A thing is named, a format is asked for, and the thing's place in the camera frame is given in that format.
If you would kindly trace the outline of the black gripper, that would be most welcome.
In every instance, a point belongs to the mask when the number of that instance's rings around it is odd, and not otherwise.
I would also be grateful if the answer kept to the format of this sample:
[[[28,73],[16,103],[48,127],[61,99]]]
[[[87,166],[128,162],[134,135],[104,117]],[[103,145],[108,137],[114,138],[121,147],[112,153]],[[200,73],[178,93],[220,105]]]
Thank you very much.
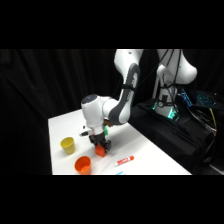
[[[102,132],[101,134],[97,134],[97,135],[90,135],[89,136],[90,139],[90,143],[94,145],[94,147],[97,147],[98,144],[103,146],[104,152],[108,153],[111,149],[111,141],[110,140],[106,140],[105,138],[105,133]]]

